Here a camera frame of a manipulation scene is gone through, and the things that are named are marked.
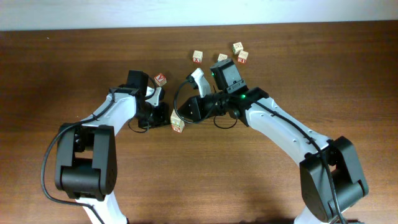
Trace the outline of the red edged picture block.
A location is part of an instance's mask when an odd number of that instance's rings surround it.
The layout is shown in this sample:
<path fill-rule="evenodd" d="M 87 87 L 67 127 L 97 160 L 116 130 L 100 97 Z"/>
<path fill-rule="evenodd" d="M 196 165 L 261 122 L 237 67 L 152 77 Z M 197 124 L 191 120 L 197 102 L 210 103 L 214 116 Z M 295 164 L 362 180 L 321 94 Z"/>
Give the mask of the red edged picture block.
<path fill-rule="evenodd" d="M 181 133 L 185 127 L 185 123 L 182 119 L 180 119 L 175 112 L 175 110 L 172 111 L 172 114 L 170 116 L 170 122 L 172 125 L 172 129 L 178 133 Z"/>

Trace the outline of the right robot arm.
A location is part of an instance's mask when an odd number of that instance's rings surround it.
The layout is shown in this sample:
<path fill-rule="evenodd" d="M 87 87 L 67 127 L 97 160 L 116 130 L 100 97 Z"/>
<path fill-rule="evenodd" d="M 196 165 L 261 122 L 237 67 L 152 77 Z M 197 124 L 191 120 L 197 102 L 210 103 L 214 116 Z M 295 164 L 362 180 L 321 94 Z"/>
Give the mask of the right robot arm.
<path fill-rule="evenodd" d="M 344 136 L 332 140 L 286 113 L 259 87 L 248 88 L 233 60 L 210 68 L 217 91 L 212 91 L 201 69 L 189 74 L 199 94 L 182 106 L 177 116 L 186 123 L 229 114 L 235 121 L 259 131 L 279 146 L 299 167 L 305 208 L 294 223 L 347 223 L 343 212 L 369 193 L 354 144 Z"/>

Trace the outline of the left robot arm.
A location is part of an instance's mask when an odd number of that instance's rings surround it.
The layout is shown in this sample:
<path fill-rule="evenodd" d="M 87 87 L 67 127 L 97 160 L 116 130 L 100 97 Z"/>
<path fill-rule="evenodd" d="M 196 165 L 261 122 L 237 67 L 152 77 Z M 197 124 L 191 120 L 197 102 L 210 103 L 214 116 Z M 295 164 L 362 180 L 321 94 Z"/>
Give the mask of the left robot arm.
<path fill-rule="evenodd" d="M 115 137 L 125 123 L 138 120 L 139 133 L 166 126 L 169 106 L 161 87 L 150 88 L 148 74 L 128 73 L 125 84 L 110 88 L 104 103 L 89 117 L 63 124 L 57 146 L 55 186 L 83 207 L 92 223 L 128 223 L 114 194 L 118 175 Z"/>

